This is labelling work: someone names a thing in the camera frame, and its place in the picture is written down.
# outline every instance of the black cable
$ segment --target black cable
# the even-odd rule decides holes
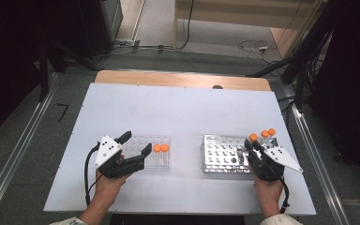
[[[98,180],[101,178],[101,176],[103,176],[103,174],[101,174],[98,179],[96,179],[96,181],[90,186],[88,192],[90,193],[90,190],[92,189],[92,187],[98,182]]]
[[[246,49],[244,49],[244,46],[243,46],[242,44],[248,43],[248,42],[253,42],[253,43],[266,42],[266,43],[268,43],[268,46],[267,46],[268,48],[271,46],[271,43],[270,43],[268,40],[244,40],[244,41],[238,43],[236,46],[237,46],[238,49],[240,49],[240,50],[242,50],[242,51],[244,51],[244,52],[253,52],[253,53],[255,53],[255,54],[258,54],[258,53],[253,49],[253,44],[252,44],[252,47],[251,47],[252,50],[246,50]],[[263,58],[263,54],[266,53],[267,51],[268,51],[268,49],[262,51],[261,54],[258,54],[258,56],[259,56],[262,60],[264,60],[265,62],[267,62],[267,67],[270,67],[271,65],[273,65],[273,64],[275,64],[275,63],[277,63],[277,62],[280,62],[280,61],[268,61],[268,60],[266,60],[265,58]],[[278,71],[278,68],[275,69],[275,71],[277,72],[277,74],[278,74],[279,76],[282,75],[282,74]],[[270,71],[269,73],[270,73],[271,76],[273,76],[273,77],[276,77],[276,76],[277,76],[277,75],[273,74],[272,71]]]
[[[89,189],[88,177],[87,177],[89,160],[90,160],[90,157],[92,156],[92,154],[94,152],[96,152],[99,147],[100,147],[100,142],[98,142],[97,145],[90,150],[90,152],[87,154],[86,161],[84,162],[84,175],[83,175],[84,176],[84,191],[85,191],[84,198],[86,199],[86,205],[89,205],[89,203],[90,203],[90,189]]]
[[[279,176],[275,171],[274,169],[268,165],[267,163],[265,163],[265,161],[261,161],[262,164],[264,164],[265,167],[267,167],[268,169],[270,169],[270,171],[274,174],[274,176],[279,180],[279,182],[282,184],[283,186],[283,190],[285,191],[285,199],[283,200],[282,202],[282,206],[279,210],[279,212],[281,214],[285,213],[285,210],[286,208],[288,208],[290,205],[288,204],[288,200],[289,200],[289,196],[290,196],[290,193],[289,193],[289,189],[288,189],[288,186],[286,185],[285,183],[285,178],[282,176]]]
[[[280,41],[282,40],[282,36],[283,36],[283,34],[285,33],[285,31],[291,26],[291,24],[293,23],[294,19],[296,18],[296,15],[297,15],[297,13],[299,12],[299,9],[300,9],[300,7],[301,7],[301,5],[302,5],[302,1],[303,1],[303,0],[300,0],[300,2],[299,2],[299,7],[298,7],[297,10],[294,12],[294,15],[293,15],[293,18],[292,18],[291,22],[289,22],[288,26],[286,26],[286,28],[282,31],[282,34],[281,34],[280,37],[279,37],[278,44],[279,44]]]
[[[281,111],[281,113],[288,111],[291,108],[291,106],[294,104],[295,97],[289,97],[289,99],[291,99],[291,102],[289,102],[289,104]]]
[[[188,24],[187,24],[187,39],[186,42],[183,44],[182,47],[180,48],[176,48],[177,50],[183,50],[186,45],[188,44],[188,40],[189,40],[189,25],[191,24],[191,15],[192,15],[192,9],[194,8],[194,0],[192,0],[191,2],[191,8],[189,9],[189,14],[188,14]]]
[[[281,112],[284,113],[285,112],[285,126],[286,128],[289,130],[289,117],[290,117],[290,114],[291,114],[291,111],[292,111],[292,106],[293,104],[295,103],[296,99],[295,97],[289,102],[288,106],[285,107]]]
[[[317,77],[317,70],[320,68],[320,64],[318,62],[322,62],[322,60],[319,59],[319,56],[323,50],[323,46],[328,42],[331,36],[332,31],[327,31],[323,34],[322,39],[318,42],[317,46],[313,49],[311,55],[306,61],[306,68],[302,69],[301,75],[305,76],[305,87],[311,92],[315,90],[313,82]]]
[[[314,13],[312,13],[312,12],[311,12],[311,13],[309,14],[309,16],[308,16],[307,20],[306,20],[306,22],[307,22],[307,23],[308,23],[309,19],[311,19],[312,15],[314,15]],[[299,40],[299,48],[300,48],[300,47],[301,47],[301,45],[302,45],[302,42],[303,42],[303,37],[304,37],[304,35],[305,35],[306,31],[307,31],[307,30],[305,30],[305,31],[304,31],[304,33],[303,33],[303,35],[300,37],[300,40]]]
[[[290,99],[295,99],[295,98],[296,98],[296,96],[284,97],[284,98],[277,99],[277,101],[290,100]]]

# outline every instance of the gray carpet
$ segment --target gray carpet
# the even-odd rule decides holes
[[[173,45],[175,1],[146,1],[140,28],[136,39],[141,45]],[[177,21],[176,47],[182,47],[188,36],[188,20]],[[267,46],[263,58],[269,61],[280,60],[270,27],[192,20],[189,27],[189,40],[183,49],[185,53],[207,53],[244,58],[260,57],[252,50]]]
[[[156,51],[105,56],[96,58],[92,62],[105,69],[189,71],[228,76],[252,74],[267,66],[263,60],[259,59],[190,52],[158,54]],[[72,61],[68,64],[67,72],[59,74],[59,83],[52,101],[0,202],[0,224],[49,224],[79,215],[78,212],[43,212],[54,173],[66,149],[88,85],[94,81],[97,75],[95,71],[90,71]],[[278,77],[266,75],[265,78],[271,81],[271,87],[278,98],[285,97]],[[39,90],[36,88],[0,128],[0,170],[34,111],[38,103],[38,95]],[[69,105],[61,122],[59,119],[64,108],[57,106],[57,103]],[[282,109],[286,105],[286,102],[280,103]],[[360,200],[360,169],[353,165],[346,165],[342,161],[333,160],[333,155],[337,151],[331,144],[330,130],[319,118],[314,116],[313,112],[308,109],[308,105],[305,106],[305,109],[310,131],[336,185],[340,199],[354,200],[345,202],[345,209],[351,224],[360,224],[360,201],[356,201]],[[293,118],[289,120],[289,131],[300,164],[305,170],[306,181],[311,187],[309,191],[318,214],[317,216],[298,217],[298,219],[304,224],[335,224]],[[260,224],[262,219],[263,217],[260,215],[246,216],[246,224]],[[110,216],[108,215],[103,224],[109,224],[109,221]]]

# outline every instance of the floor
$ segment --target floor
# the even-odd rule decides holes
[[[120,31],[118,41],[132,43],[139,39],[141,45],[173,44],[173,1],[165,1],[163,4],[158,0],[126,0],[123,3],[124,16],[129,14],[132,20],[124,21],[124,29]],[[161,12],[159,18],[154,16],[158,11]],[[178,45],[184,40],[183,27],[186,26],[183,24],[187,25],[186,22],[179,21]],[[92,62],[106,69],[191,71],[245,76],[266,68],[270,64],[266,60],[281,60],[267,28],[227,24],[224,26],[209,22],[191,22],[190,27],[190,40],[182,52],[158,54],[157,50],[153,49],[124,53],[128,50],[118,50]],[[259,41],[255,44],[271,43],[270,51],[263,54],[254,52],[251,46],[254,41]],[[50,101],[44,102],[45,105],[38,103],[37,87],[0,128],[0,177],[9,176],[9,183],[2,186],[5,192],[0,196],[0,224],[49,224],[78,215],[76,212],[43,212],[55,171],[64,154],[88,84],[96,78],[95,71],[90,71],[71,60],[68,60],[67,64],[69,67],[65,74],[52,74],[51,85],[54,89],[51,91]],[[282,71],[283,69],[279,69],[264,76],[270,82],[277,98],[287,96],[283,84],[279,81]],[[286,101],[279,102],[281,109],[287,104]],[[69,107],[62,117],[65,105]],[[30,127],[30,119],[35,118],[34,115],[38,112],[43,113],[43,116]],[[297,120],[292,114],[287,116],[284,113],[284,119],[290,118],[288,123],[293,145],[301,166],[305,168],[304,175],[317,210],[315,217],[297,218],[303,224],[360,224],[360,169],[354,165],[347,165],[342,160],[333,160],[337,151],[331,144],[330,129],[320,118],[314,116],[308,105],[305,106],[304,116],[325,169],[335,186],[336,194],[344,206],[348,221],[334,219],[334,209],[328,206],[330,199],[325,198],[322,181],[311,162]],[[23,135],[27,130],[32,136],[24,146],[18,146],[18,140],[27,138]],[[13,152],[21,152],[18,155],[21,160],[14,167],[8,168],[8,173],[2,173]],[[245,217],[246,224],[259,224],[261,220],[260,215]],[[104,224],[108,224],[109,221],[110,217],[106,217]]]

